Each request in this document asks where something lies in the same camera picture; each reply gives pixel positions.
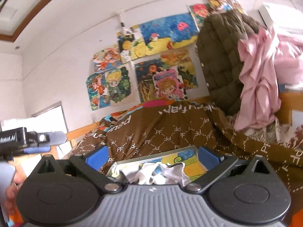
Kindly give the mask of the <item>person's left hand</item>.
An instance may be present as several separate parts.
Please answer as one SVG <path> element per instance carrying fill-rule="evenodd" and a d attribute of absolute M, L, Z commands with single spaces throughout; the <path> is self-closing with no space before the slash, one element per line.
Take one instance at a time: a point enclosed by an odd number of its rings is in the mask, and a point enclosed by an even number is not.
<path fill-rule="evenodd" d="M 4 202 L 4 207 L 11 215 L 13 215 L 16 207 L 17 193 L 26 178 L 27 177 L 24 174 L 22 168 L 17 168 L 12 183 L 6 189 L 6 200 Z"/>

